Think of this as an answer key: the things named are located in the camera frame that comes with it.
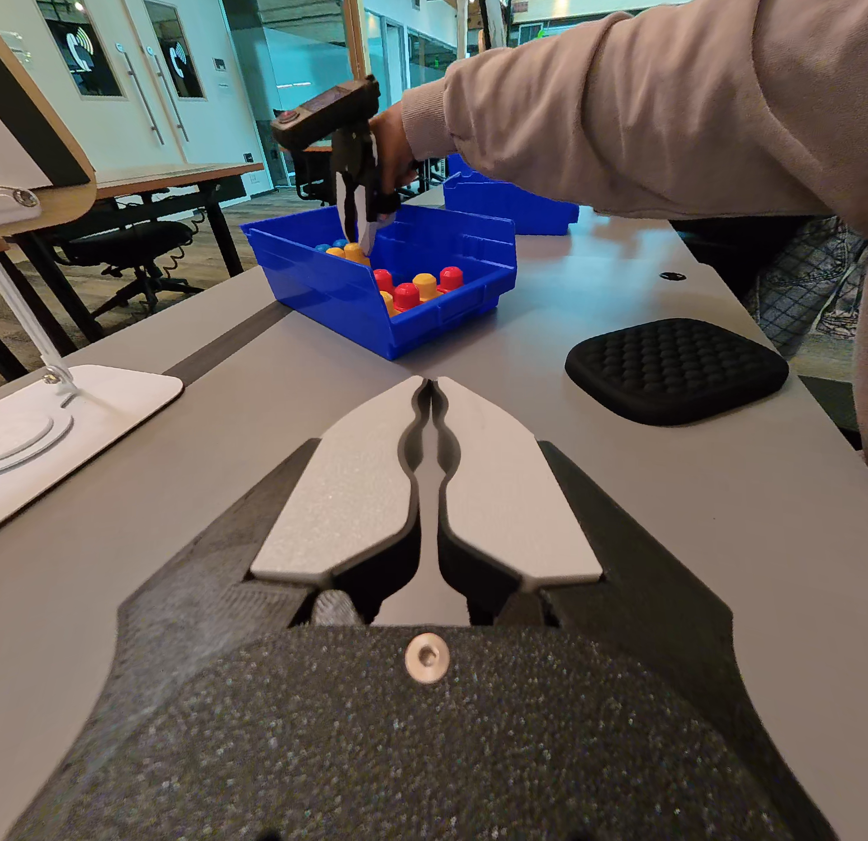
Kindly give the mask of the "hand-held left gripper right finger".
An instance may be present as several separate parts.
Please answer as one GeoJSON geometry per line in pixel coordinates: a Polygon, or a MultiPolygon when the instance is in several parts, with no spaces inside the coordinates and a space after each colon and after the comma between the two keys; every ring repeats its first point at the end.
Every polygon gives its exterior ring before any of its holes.
{"type": "Polygon", "coordinates": [[[511,597],[597,584],[603,567],[534,433],[455,380],[431,383],[438,430],[438,554],[472,620],[511,597]]]}

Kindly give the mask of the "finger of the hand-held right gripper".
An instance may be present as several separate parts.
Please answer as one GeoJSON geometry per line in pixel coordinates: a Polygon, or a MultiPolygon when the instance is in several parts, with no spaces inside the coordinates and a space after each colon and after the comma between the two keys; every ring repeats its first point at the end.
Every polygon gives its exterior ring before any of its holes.
{"type": "Polygon", "coordinates": [[[358,244],[364,255],[372,252],[377,232],[395,220],[395,196],[365,196],[357,221],[358,244]]]}
{"type": "Polygon", "coordinates": [[[359,204],[356,201],[358,187],[351,174],[341,170],[335,172],[336,207],[344,238],[349,243],[359,240],[359,204]]]}

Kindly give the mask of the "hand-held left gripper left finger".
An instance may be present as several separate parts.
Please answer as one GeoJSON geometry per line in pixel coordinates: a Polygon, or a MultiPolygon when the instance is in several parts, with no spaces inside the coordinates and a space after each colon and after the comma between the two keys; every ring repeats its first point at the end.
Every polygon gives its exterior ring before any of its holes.
{"type": "Polygon", "coordinates": [[[366,623],[420,558],[415,470],[429,381],[369,399],[320,438],[250,567],[257,579],[343,591],[366,623]]]}

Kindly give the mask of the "pile of toy bricks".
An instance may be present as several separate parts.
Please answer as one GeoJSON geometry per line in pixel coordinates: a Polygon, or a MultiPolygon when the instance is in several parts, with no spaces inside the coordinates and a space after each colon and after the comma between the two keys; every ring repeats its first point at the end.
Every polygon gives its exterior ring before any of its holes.
{"type": "Polygon", "coordinates": [[[397,283],[390,270],[374,268],[369,256],[358,243],[337,240],[332,244],[320,243],[314,250],[366,266],[373,276],[381,299],[390,317],[410,311],[420,305],[439,299],[464,286],[464,272],[458,266],[448,266],[439,275],[419,273],[411,282],[397,283]]]}

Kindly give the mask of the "blue plastic bin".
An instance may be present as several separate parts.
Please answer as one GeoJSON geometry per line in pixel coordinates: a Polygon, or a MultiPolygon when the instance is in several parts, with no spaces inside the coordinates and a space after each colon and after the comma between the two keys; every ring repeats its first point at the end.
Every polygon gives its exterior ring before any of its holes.
{"type": "Polygon", "coordinates": [[[580,206],[529,193],[472,169],[461,155],[447,157],[449,177],[443,184],[444,206],[463,214],[506,219],[517,235],[562,236],[577,223],[580,206]]]}
{"type": "Polygon", "coordinates": [[[515,287],[515,227],[507,219],[401,206],[394,222],[377,232],[370,267],[317,250],[340,238],[336,207],[250,222],[241,230],[277,301],[389,360],[488,313],[515,287]],[[375,269],[403,283],[450,266],[461,269],[461,288],[388,315],[375,269]]]}

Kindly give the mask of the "person's right hand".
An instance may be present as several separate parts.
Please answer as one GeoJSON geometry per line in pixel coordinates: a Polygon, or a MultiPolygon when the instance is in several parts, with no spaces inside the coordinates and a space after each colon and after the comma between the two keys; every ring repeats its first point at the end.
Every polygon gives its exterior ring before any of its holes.
{"type": "Polygon", "coordinates": [[[403,122],[403,102],[370,120],[376,144],[382,192],[391,195],[418,177],[418,163],[411,151],[403,122]]]}

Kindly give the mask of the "black office chair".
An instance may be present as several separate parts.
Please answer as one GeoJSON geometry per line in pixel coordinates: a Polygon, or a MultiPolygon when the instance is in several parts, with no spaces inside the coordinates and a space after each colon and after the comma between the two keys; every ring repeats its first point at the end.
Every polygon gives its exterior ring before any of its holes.
{"type": "Polygon", "coordinates": [[[331,166],[331,147],[313,146],[292,152],[295,187],[304,202],[319,202],[321,206],[336,204],[334,171],[331,166]]]}
{"type": "Polygon", "coordinates": [[[108,301],[92,311],[94,318],[116,308],[126,307],[137,296],[144,298],[149,314],[156,311],[159,293],[195,295],[204,288],[190,285],[183,278],[172,277],[193,243],[205,219],[203,209],[196,210],[192,226],[181,221],[140,221],[92,235],[73,235],[71,225],[49,231],[49,243],[61,251],[58,261],[71,266],[103,268],[103,275],[119,278],[125,271],[134,279],[108,301]]]}

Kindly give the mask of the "wooden top desk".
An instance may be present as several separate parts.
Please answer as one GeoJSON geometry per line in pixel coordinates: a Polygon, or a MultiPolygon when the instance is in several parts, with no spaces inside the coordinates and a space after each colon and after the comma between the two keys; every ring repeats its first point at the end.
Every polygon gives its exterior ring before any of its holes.
{"type": "Polygon", "coordinates": [[[125,196],[142,197],[147,193],[157,193],[173,188],[196,187],[195,194],[172,196],[170,201],[180,200],[183,210],[202,208],[205,211],[213,237],[221,252],[229,276],[243,274],[241,259],[234,245],[233,236],[223,215],[220,186],[244,174],[259,173],[266,168],[262,162],[243,163],[206,163],[188,164],[183,168],[172,168],[168,172],[150,171],[146,174],[133,174],[130,170],[111,179],[96,179],[97,200],[121,198],[125,196]]]}

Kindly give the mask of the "standing banner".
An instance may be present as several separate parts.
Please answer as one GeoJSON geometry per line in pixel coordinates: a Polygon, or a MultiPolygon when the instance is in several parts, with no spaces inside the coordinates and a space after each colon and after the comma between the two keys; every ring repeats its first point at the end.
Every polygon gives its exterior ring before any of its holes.
{"type": "Polygon", "coordinates": [[[482,19],[480,52],[508,44],[509,0],[476,0],[482,19]]]}

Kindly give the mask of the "black wrist rest pad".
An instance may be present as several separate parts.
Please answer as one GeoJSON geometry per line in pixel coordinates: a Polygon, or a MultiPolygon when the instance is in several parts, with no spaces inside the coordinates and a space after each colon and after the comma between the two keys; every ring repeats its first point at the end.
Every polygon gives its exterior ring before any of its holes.
{"type": "Polygon", "coordinates": [[[651,426],[697,423],[763,400],[789,377],[787,360],[699,319],[659,319],[581,341],[565,371],[612,413],[651,426]]]}

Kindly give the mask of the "white document stand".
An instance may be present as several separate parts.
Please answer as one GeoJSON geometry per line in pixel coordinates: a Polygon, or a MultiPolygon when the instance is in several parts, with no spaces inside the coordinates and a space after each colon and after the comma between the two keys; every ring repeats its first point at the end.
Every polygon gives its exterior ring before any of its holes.
{"type": "Polygon", "coordinates": [[[181,395],[176,377],[69,367],[11,277],[2,295],[37,346],[41,375],[1,400],[1,521],[42,497],[181,395]]]}

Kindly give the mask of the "wooden post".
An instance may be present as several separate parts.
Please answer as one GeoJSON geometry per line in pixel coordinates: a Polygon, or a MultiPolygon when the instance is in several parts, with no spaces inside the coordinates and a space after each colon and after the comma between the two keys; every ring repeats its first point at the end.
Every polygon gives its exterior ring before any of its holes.
{"type": "Polygon", "coordinates": [[[356,80],[371,74],[370,50],[363,0],[342,0],[349,62],[356,80]]]}

